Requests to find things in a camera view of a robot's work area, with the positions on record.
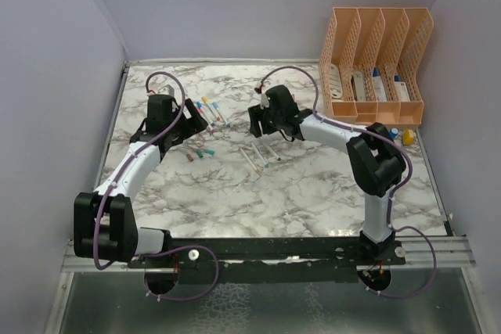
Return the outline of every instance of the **test tube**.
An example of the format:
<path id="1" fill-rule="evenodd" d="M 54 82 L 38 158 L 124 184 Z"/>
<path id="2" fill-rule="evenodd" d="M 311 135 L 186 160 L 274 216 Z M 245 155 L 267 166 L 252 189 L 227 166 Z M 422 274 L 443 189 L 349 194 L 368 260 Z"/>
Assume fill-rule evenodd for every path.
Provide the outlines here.
<path id="1" fill-rule="evenodd" d="M 201 113 L 205 117 L 205 119 L 207 120 L 207 122 L 212 127 L 214 127 L 216 125 L 215 122 L 212 121 L 212 119 L 207 115 L 207 113 L 205 112 L 204 107 L 202 106 L 202 104 L 200 102 L 197 102 L 196 103 L 196 107 L 198 107 L 198 112 Z"/>
<path id="2" fill-rule="evenodd" d="M 265 168 L 268 168 L 269 167 L 269 163 L 266 160 L 266 158 L 263 157 L 263 155 L 261 154 L 261 152 L 259 152 L 258 147 L 253 142 L 251 142 L 250 144 L 252 145 L 252 149 L 254 149 L 254 151 L 258 155 L 258 158 L 261 160 L 262 163 L 265 164 Z"/>
<path id="3" fill-rule="evenodd" d="M 275 150 L 273 150 L 273 149 L 271 148 L 271 146 L 270 146 L 270 145 L 265 144 L 264 142 L 261 142 L 261 144 L 262 144 L 262 145 L 265 147 L 265 149 L 266 149 L 266 150 L 268 150 L 268 151 L 270 152 L 270 154 L 271 154 L 272 156 L 274 156 L 277 160 L 282 160 L 282 158 L 280 158 L 280 156 L 279 156 L 277 153 L 275 153 Z"/>
<path id="4" fill-rule="evenodd" d="M 211 104 L 207 101 L 207 97 L 202 97 L 202 101 L 204 101 L 205 106 L 207 106 L 208 109 L 211 111 L 212 115 L 214 116 L 214 119 L 221 120 L 221 118 L 217 115 L 217 113 L 212 109 Z"/>
<path id="5" fill-rule="evenodd" d="M 198 112 L 200 113 L 200 115 L 205 119 L 207 120 L 207 129 L 209 130 L 210 133 L 214 133 L 214 128 L 211 126 L 211 122 L 207 119 L 207 117 L 205 116 L 204 112 L 202 109 L 198 109 Z"/>
<path id="6" fill-rule="evenodd" d="M 213 103 L 212 103 L 212 106 L 214 107 L 214 110 L 216 110 L 216 111 L 217 111 L 217 113 L 218 113 L 218 114 L 219 114 L 219 116 L 221 117 L 222 121 L 224 121 L 224 122 L 225 122 L 226 127 L 228 127 L 228 128 L 229 128 L 229 123 L 228 123 L 228 121 L 225 119 L 225 117 L 222 115 L 221 111 L 219 110 L 219 106 L 218 106 L 218 104 L 217 104 L 216 102 L 213 102 Z"/>
<path id="7" fill-rule="evenodd" d="M 245 160 L 247 161 L 247 163 L 249 164 L 249 166 L 254 170 L 256 171 L 257 174 L 259 174 L 259 169 L 256 167 L 255 164 L 252 163 L 251 159 L 249 158 L 249 156 L 247 155 L 247 153 L 245 153 L 243 151 L 242 148 L 239 148 L 240 149 L 240 152 L 242 153 L 243 155 L 243 158 L 245 158 Z"/>

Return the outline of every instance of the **yellow object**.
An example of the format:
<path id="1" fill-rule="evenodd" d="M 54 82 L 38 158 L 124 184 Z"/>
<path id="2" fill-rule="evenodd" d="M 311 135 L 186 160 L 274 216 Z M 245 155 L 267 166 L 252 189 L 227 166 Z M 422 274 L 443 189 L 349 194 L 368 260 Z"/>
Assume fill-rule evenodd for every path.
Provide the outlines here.
<path id="1" fill-rule="evenodd" d="M 414 131 L 408 129 L 407 131 L 404 131 L 404 134 L 402 135 L 402 144 L 411 145 L 414 142 L 415 138 L 416 134 L 414 133 Z"/>

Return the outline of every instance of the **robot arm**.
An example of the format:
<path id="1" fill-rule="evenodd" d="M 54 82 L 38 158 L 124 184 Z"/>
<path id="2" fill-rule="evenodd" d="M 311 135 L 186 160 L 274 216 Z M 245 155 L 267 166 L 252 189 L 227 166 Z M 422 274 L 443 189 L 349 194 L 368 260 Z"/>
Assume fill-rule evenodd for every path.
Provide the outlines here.
<path id="1" fill-rule="evenodd" d="M 395 238 L 387 221 L 387 192 L 402 178 L 402 156 L 386 142 L 361 134 L 351 124 L 344 124 L 349 129 L 344 130 L 323 122 L 310 109 L 299 110 L 283 85 L 270 88 L 261 98 L 261 105 L 249 108 L 250 132 L 255 137 L 279 131 L 293 140 L 319 142 L 348 154 L 355 181 L 365 193 L 361 242 L 373 256 L 383 253 Z M 391 140 L 383 124 L 366 129 Z"/>
<path id="2" fill-rule="evenodd" d="M 132 202 L 142 184 L 174 145 L 200 133 L 207 122 L 200 116 L 191 99 L 185 101 L 190 118 L 183 114 L 175 126 L 162 138 L 147 146 L 128 163 L 147 142 L 158 136 L 178 115 L 179 107 L 171 95 L 151 95 L 148 98 L 146 119 L 130 139 L 127 155 L 115 171 L 94 192 L 80 193 L 74 202 L 74 250 L 79 257 L 92 258 L 93 232 L 97 208 L 105 191 L 113 183 L 105 205 L 110 223 L 99 229 L 99 258 L 129 262 L 135 255 L 167 250 L 171 241 L 168 231 L 157 228 L 137 228 Z"/>

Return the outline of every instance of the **marble surface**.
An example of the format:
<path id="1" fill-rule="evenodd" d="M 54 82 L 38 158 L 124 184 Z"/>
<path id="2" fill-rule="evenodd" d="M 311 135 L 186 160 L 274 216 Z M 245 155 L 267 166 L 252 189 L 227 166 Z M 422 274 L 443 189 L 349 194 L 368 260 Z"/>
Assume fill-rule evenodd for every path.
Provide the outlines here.
<path id="1" fill-rule="evenodd" d="M 146 116 L 144 87 L 149 74 L 166 70 L 174 74 L 194 101 L 205 95 L 220 105 L 231 123 L 222 123 L 210 135 L 202 132 L 171 149 L 150 174 L 133 203 L 140 227 L 165 228 L 174 237 L 285 237 L 350 236 L 362 228 L 364 201 L 348 157 L 314 142 L 285 142 L 280 135 L 264 140 L 281 156 L 278 161 L 264 148 L 270 167 L 256 174 L 239 151 L 242 147 L 259 167 L 248 132 L 247 107 L 259 103 L 254 85 L 276 66 L 133 66 L 128 72 L 123 98 L 103 170 L 103 179 L 119 164 L 128 140 Z M 303 66 L 318 79 L 316 66 Z M 295 70 L 271 77 L 271 84 L 286 84 L 300 108 L 311 107 L 314 90 L 308 78 Z M 179 90 L 166 77 L 155 77 L 150 87 Z M 195 150 L 209 148 L 214 156 L 199 159 Z M 440 211 L 420 147 L 407 147 L 414 174 L 395 197 L 394 226 L 410 224 L 428 235 L 444 235 Z M 186 159 L 186 153 L 195 158 Z"/>

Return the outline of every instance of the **colored cap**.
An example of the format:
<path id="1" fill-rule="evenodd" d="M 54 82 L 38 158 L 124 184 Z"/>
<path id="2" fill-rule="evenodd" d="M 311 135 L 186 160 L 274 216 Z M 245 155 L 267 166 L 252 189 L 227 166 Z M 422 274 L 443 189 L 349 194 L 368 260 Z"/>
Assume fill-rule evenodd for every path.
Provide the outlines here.
<path id="1" fill-rule="evenodd" d="M 391 138 L 395 139 L 395 137 L 398 136 L 398 129 L 397 128 L 392 128 L 390 130 L 390 136 L 391 136 Z"/>

